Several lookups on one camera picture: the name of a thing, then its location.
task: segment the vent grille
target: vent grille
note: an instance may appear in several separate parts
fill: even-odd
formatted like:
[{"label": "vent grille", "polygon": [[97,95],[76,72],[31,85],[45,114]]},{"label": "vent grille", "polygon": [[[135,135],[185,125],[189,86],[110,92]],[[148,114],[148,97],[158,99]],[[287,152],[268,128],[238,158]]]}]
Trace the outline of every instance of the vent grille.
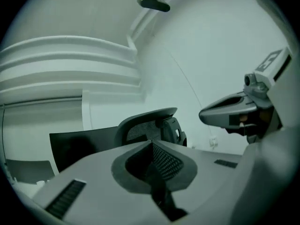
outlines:
[{"label": "vent grille", "polygon": [[225,161],[225,160],[221,160],[221,159],[216,160],[215,164],[219,164],[219,165],[222,165],[225,167],[231,167],[231,168],[236,168],[236,166],[238,165],[237,163],[229,162],[229,161]]},{"label": "vent grille", "polygon": [[53,216],[62,219],[86,183],[73,180],[46,208]]}]

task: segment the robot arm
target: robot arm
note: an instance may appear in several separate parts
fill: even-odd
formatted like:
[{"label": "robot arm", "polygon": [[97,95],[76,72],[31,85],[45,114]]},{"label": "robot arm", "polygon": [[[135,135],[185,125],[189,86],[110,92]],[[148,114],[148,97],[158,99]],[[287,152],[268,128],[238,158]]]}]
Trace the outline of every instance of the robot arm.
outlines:
[{"label": "robot arm", "polygon": [[242,92],[229,95],[199,113],[200,120],[247,136],[249,143],[282,126],[268,92],[291,63],[287,48],[271,52],[251,74],[245,75]]}]

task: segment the wall outlet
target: wall outlet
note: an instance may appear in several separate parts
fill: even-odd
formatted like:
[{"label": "wall outlet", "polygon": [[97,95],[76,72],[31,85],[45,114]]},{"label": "wall outlet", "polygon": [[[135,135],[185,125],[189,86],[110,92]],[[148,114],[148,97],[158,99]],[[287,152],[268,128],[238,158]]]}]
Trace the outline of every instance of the wall outlet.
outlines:
[{"label": "wall outlet", "polygon": [[218,146],[217,136],[210,137],[210,147],[215,148]]}]

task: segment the cable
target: cable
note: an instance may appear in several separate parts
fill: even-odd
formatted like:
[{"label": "cable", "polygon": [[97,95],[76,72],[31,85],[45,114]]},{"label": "cable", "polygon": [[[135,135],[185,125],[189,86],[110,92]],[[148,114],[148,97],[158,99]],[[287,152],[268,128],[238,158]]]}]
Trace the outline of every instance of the cable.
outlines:
[{"label": "cable", "polygon": [[2,115],[1,136],[2,136],[3,155],[4,155],[5,164],[6,164],[6,156],[5,156],[5,151],[4,151],[4,142],[3,142],[3,124],[4,124],[4,112],[5,112],[5,108],[4,108],[4,105],[3,105],[3,115]]},{"label": "cable", "polygon": [[[171,56],[171,58],[173,59],[173,61],[176,63],[176,65],[178,66],[178,68],[181,70],[182,74],[184,75],[186,81],[188,82],[190,88],[192,89],[192,91],[193,91],[193,93],[194,93],[196,99],[198,100],[198,103],[199,103],[199,105],[200,105],[200,107],[201,107],[201,109],[202,109],[203,106],[202,106],[202,104],[201,104],[201,102],[200,102],[200,100],[199,100],[199,97],[197,96],[197,94],[196,94],[196,92],[195,92],[195,90],[194,90],[192,84],[189,82],[187,76],[186,76],[185,73],[183,72],[181,66],[178,64],[178,62],[176,61],[176,59],[173,57],[172,53],[167,49],[167,46],[164,44],[164,42],[161,41],[161,40],[160,40],[160,42],[161,42],[161,44],[163,45],[164,49],[169,53],[169,55]],[[208,127],[208,129],[209,129],[210,135],[212,135],[212,131],[211,131],[210,126],[207,125],[207,127]]]}]

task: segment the white ceiling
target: white ceiling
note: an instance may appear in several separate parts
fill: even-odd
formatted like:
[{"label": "white ceiling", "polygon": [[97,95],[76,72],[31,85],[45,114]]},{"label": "white ceiling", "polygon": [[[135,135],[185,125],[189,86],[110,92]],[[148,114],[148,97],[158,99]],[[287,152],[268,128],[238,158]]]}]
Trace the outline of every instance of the white ceiling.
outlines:
[{"label": "white ceiling", "polygon": [[29,0],[11,24],[2,48],[31,38],[77,35],[127,45],[142,8],[136,0]]}]

